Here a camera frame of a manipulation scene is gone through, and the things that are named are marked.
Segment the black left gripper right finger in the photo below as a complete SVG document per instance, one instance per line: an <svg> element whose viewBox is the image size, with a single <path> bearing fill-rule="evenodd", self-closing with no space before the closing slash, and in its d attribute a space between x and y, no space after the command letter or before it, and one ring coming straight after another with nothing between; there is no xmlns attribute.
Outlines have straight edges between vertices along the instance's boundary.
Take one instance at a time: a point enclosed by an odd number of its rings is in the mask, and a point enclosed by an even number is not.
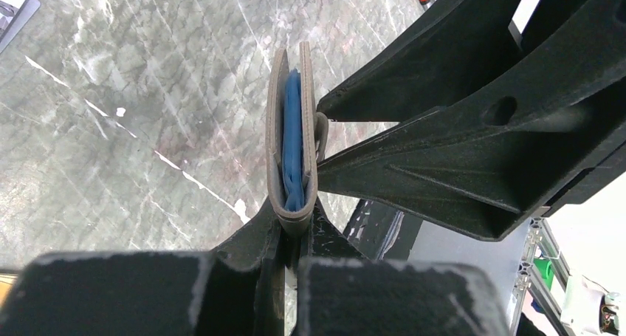
<svg viewBox="0 0 626 336"><path fill-rule="evenodd" d="M422 221L362 200L344 230L316 202L295 253L295 335L509 335L495 285L433 254L410 260Z"/></svg>

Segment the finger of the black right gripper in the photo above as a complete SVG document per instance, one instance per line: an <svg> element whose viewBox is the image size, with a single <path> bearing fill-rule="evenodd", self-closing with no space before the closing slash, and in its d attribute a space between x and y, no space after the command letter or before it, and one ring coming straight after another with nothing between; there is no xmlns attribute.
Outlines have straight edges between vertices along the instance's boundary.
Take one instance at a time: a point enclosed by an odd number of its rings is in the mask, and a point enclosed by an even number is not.
<svg viewBox="0 0 626 336"><path fill-rule="evenodd" d="M497 241L625 172L625 59L521 61L476 94L327 159L320 189Z"/></svg>
<svg viewBox="0 0 626 336"><path fill-rule="evenodd" d="M622 0L548 1L537 35L517 45L509 25L520 0L437 0L317 108L340 122L402 122L437 106L478 114L513 97L518 123L623 78Z"/></svg>

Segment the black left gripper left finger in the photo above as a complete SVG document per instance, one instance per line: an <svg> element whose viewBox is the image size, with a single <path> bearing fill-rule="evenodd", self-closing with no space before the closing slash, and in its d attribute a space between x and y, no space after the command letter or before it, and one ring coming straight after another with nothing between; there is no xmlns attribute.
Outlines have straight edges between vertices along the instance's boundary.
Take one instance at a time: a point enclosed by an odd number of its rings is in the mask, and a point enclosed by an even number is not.
<svg viewBox="0 0 626 336"><path fill-rule="evenodd" d="M1 307L1 333L282 335L280 238L265 202L210 251L39 256Z"/></svg>

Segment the grey card holder blue lining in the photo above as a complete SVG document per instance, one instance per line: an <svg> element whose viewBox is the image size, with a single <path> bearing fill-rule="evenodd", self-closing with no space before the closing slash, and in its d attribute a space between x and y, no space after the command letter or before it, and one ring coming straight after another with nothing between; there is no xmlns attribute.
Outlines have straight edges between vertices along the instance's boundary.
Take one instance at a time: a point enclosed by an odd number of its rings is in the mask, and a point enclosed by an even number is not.
<svg viewBox="0 0 626 336"><path fill-rule="evenodd" d="M300 236L317 200L317 164L324 158L329 120L316 110L310 46L299 45L300 66L287 51L275 55L266 101L266 173L271 205L284 230Z"/></svg>

